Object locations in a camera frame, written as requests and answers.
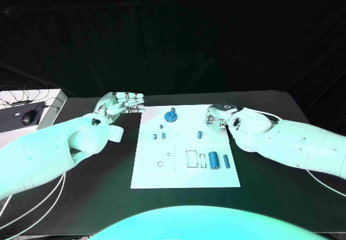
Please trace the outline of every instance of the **white cable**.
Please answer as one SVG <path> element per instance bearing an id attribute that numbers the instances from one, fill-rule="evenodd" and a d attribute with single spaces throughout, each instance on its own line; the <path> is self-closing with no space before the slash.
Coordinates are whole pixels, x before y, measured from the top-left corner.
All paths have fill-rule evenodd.
<path id="1" fill-rule="evenodd" d="M 275 117 L 280 121 L 283 121 L 283 118 L 281 117 L 278 117 L 277 115 L 274 115 L 274 114 L 271 114 L 271 113 L 268 113 L 268 112 L 265 112 L 265 111 L 257 111 L 257 110 L 254 110 L 254 109 L 249 109 L 249 110 L 252 110 L 254 112 L 258 112 L 258 113 L 261 113 L 261 114 L 268 114 L 268 115 L 271 115 L 272 117 Z"/>
<path id="2" fill-rule="evenodd" d="M 13 197 L 13 196 L 10 195 L 9 198 L 7 198 L 7 200 L 6 200 L 6 202 L 4 202 L 4 205 L 3 205 L 1 211 L 0 211 L 0 217 L 1 217 L 1 215 L 3 215 L 3 212 L 4 212 L 4 210 L 6 210 L 6 206 L 7 206 L 7 204 L 9 204 L 9 201 L 10 201 L 12 197 Z"/>
<path id="3" fill-rule="evenodd" d="M 62 174 L 62 176 L 61 176 L 61 178 L 59 178 L 59 182 L 58 182 L 53 190 L 50 191 L 50 193 L 49 193 L 48 196 L 45 197 L 45 199 L 40 201 L 40 203 L 39 203 L 22 216 L 19 216 L 13 221 L 10 221 L 7 224 L 4 224 L 3 226 L 0 226 L 0 230 L 1 230 L 3 228 L 6 228 L 10 224 L 13 224 L 20 218 L 23 218 L 23 217 L 42 205 L 42 203 L 48 200 L 49 196 L 50 196 L 52 193 L 55 192 L 55 190 L 56 190 L 56 188 L 58 188 L 58 186 L 59 186 L 59 184 L 61 184 L 61 182 L 62 182 L 63 176 L 65 176 L 65 173 Z"/>
<path id="4" fill-rule="evenodd" d="M 53 208 L 55 205 L 56 205 L 56 202 L 58 202 L 58 200 L 59 200 L 59 197 L 61 197 L 61 194 L 62 194 L 62 191 L 63 191 L 66 173 L 63 173 L 61 177 L 63 177 L 63 181 L 62 181 L 62 185 L 61 185 L 59 195 L 58 195 L 58 198 L 56 198 L 56 200 L 55 200 L 55 202 L 53 202 L 53 204 L 52 204 L 52 207 L 50 207 L 49 210 L 46 211 L 45 215 L 40 217 L 40 219 L 36 221 L 36 223 L 35 223 L 26 230 L 23 230 L 20 233 L 17 233 L 14 236 L 6 238 L 4 240 L 10 240 L 10 239 L 13 239 L 14 237 L 17 237 L 22 233 L 25 233 L 25 232 L 40 222 L 40 220 L 43 219 L 43 217 L 49 214 L 52 208 Z"/>
<path id="5" fill-rule="evenodd" d="M 339 191 L 336 191 L 330 186 L 327 186 L 317 178 L 316 176 L 310 173 L 309 170 L 306 170 L 309 172 L 309 174 L 311 175 L 311 177 L 314 178 L 314 180 L 326 187 L 329 188 L 332 191 L 334 191 L 337 194 L 343 195 L 346 197 L 346 195 L 343 193 L 340 193 Z"/>

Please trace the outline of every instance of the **white paper sheet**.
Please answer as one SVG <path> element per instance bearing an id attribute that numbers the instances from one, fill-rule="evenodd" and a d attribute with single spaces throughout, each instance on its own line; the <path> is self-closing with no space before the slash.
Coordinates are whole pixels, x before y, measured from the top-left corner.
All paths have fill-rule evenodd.
<path id="1" fill-rule="evenodd" d="M 140 120 L 131 189 L 241 187 L 228 133 L 215 132 L 205 125 L 209 106 L 146 107 Z M 164 114 L 172 108 L 176 109 L 177 120 L 166 122 Z M 209 152 L 218 153 L 219 169 L 210 169 Z M 225 166 L 223 155 L 228 156 L 231 168 Z"/>

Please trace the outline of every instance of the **blue object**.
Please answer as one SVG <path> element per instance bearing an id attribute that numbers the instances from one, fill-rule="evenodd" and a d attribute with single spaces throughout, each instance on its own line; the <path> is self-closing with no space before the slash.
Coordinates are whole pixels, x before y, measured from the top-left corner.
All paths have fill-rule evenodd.
<path id="1" fill-rule="evenodd" d="M 179 116 L 176 114 L 176 109 L 172 108 L 170 111 L 164 114 L 164 120 L 169 123 L 173 123 L 177 120 Z"/>
<path id="2" fill-rule="evenodd" d="M 223 155 L 223 160 L 225 160 L 225 168 L 229 169 L 229 158 L 228 158 L 228 155 Z"/>
<path id="3" fill-rule="evenodd" d="M 216 206 L 173 206 L 143 212 L 117 222 L 91 238 L 114 239 L 327 240 L 275 218 Z"/>
<path id="4" fill-rule="evenodd" d="M 210 163 L 210 169 L 219 169 L 219 159 L 218 159 L 218 153 L 215 151 L 209 152 L 209 163 Z"/>

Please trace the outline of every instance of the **robotic hand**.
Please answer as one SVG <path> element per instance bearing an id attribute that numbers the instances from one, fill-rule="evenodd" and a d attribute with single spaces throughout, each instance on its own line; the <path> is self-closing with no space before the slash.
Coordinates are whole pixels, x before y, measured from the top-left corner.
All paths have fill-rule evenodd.
<path id="1" fill-rule="evenodd" d="M 213 131 L 226 125 L 238 147 L 258 152 L 278 163 L 346 179 L 346 137 L 301 122 L 248 108 L 238 110 L 228 103 L 213 104 L 205 124 Z"/>
<path id="2" fill-rule="evenodd" d="M 110 92 L 94 113 L 22 136 L 0 149 L 0 200 L 53 180 L 101 152 L 108 140 L 121 141 L 124 129 L 111 124 L 120 114 L 146 111 L 143 97 Z"/>

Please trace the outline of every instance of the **white box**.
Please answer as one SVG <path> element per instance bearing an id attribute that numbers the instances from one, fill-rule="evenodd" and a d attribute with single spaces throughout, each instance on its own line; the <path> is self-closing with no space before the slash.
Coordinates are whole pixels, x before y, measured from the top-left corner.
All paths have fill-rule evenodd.
<path id="1" fill-rule="evenodd" d="M 68 100 L 68 97 L 66 97 L 63 91 L 61 89 L 49 89 L 49 90 L 40 89 L 39 91 L 37 90 L 25 90 L 27 95 L 23 95 L 22 90 L 13 90 L 10 92 L 1 91 L 0 99 L 3 101 L 7 101 L 12 104 L 12 103 L 17 102 L 17 100 L 19 101 L 27 100 L 27 96 L 29 96 L 29 100 L 35 99 L 32 103 L 45 102 L 45 105 L 55 106 L 55 107 L 61 108 L 61 110 L 62 110 L 65 101 Z M 6 107 L 12 108 L 12 106 L 3 105 L 6 103 L 1 100 L 0 100 L 0 110 L 4 109 Z M 61 111 L 58 112 L 58 109 L 55 107 L 43 108 L 37 125 L 27 126 L 27 127 L 23 127 L 20 129 L 16 129 L 12 131 L 0 132 L 0 148 L 3 148 L 14 139 L 22 137 L 23 135 L 49 127 L 53 124 L 55 119 L 61 112 Z"/>

